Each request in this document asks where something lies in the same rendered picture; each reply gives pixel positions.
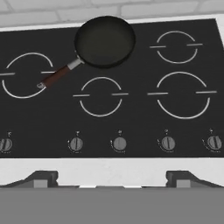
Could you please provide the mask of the black glass hob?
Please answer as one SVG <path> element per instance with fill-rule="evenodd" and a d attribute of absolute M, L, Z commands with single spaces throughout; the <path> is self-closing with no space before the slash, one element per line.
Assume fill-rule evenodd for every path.
<path fill-rule="evenodd" d="M 111 68 L 75 59 L 82 24 L 0 29 L 0 158 L 224 158 L 224 45 L 213 18 L 128 22 L 136 45 Z M 207 139 L 218 136 L 220 150 Z M 70 149 L 79 137 L 82 149 Z M 125 150 L 113 147 L 117 137 Z M 173 150 L 162 146 L 175 141 Z"/>

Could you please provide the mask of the grey hob knob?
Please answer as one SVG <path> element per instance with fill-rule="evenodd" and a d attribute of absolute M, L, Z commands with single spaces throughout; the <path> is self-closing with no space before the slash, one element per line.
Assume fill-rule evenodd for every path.
<path fill-rule="evenodd" d="M 207 139 L 207 144 L 214 151 L 220 150 L 222 146 L 221 139 L 218 136 L 210 136 Z"/>
<path fill-rule="evenodd" d="M 75 137 L 70 141 L 69 146 L 72 151 L 80 151 L 83 146 L 83 141 L 79 137 Z"/>
<path fill-rule="evenodd" d="M 175 148 L 175 141 L 171 136 L 165 136 L 162 139 L 162 146 L 166 151 L 172 151 Z"/>
<path fill-rule="evenodd" d="M 12 141 L 9 138 L 3 138 L 0 140 L 0 151 L 9 152 L 12 148 Z"/>
<path fill-rule="evenodd" d="M 127 141 L 119 136 L 113 142 L 113 147 L 116 151 L 124 151 L 127 146 Z"/>

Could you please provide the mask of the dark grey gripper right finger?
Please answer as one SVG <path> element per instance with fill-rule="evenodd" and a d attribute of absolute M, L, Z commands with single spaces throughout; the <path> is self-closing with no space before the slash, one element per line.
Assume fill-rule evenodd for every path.
<path fill-rule="evenodd" d="M 167 171 L 166 186 L 173 188 L 199 188 L 199 187 L 212 187 L 221 188 L 221 185 L 199 179 L 189 171 Z"/>

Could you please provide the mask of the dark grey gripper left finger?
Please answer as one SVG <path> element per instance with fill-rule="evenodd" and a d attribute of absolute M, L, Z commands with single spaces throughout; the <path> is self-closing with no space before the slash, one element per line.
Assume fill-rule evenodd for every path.
<path fill-rule="evenodd" d="M 7 185 L 2 185 L 2 188 L 51 188 L 57 187 L 57 179 L 59 173 L 57 171 L 35 171 L 25 179 L 21 179 Z"/>

